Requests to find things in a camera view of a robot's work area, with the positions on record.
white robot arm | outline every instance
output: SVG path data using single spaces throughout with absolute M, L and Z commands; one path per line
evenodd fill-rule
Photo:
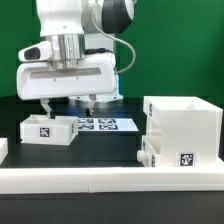
M 94 95 L 116 86 L 112 53 L 85 55 L 84 35 L 122 33 L 134 17 L 133 0 L 36 0 L 43 41 L 19 52 L 23 100 Z

table surface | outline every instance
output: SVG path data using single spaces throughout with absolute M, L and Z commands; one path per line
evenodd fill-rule
M 85 117 L 85 109 L 51 103 L 56 115 Z M 20 143 L 19 124 L 44 114 L 39 102 L 0 98 L 0 136 L 9 153 L 1 168 L 138 167 L 136 152 L 145 133 L 142 99 L 125 99 L 96 118 L 132 118 L 139 132 L 82 132 L 70 146 Z M 100 194 L 0 195 L 0 223 L 222 223 L 224 192 L 135 192 Z

small white box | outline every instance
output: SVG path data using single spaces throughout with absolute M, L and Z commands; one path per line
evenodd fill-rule
M 70 145 L 78 134 L 78 117 L 31 115 L 20 124 L 22 143 Z
M 8 154 L 8 141 L 6 138 L 0 138 L 0 164 Z
M 197 97 L 145 97 L 146 135 L 138 160 L 148 167 L 216 164 L 222 109 Z

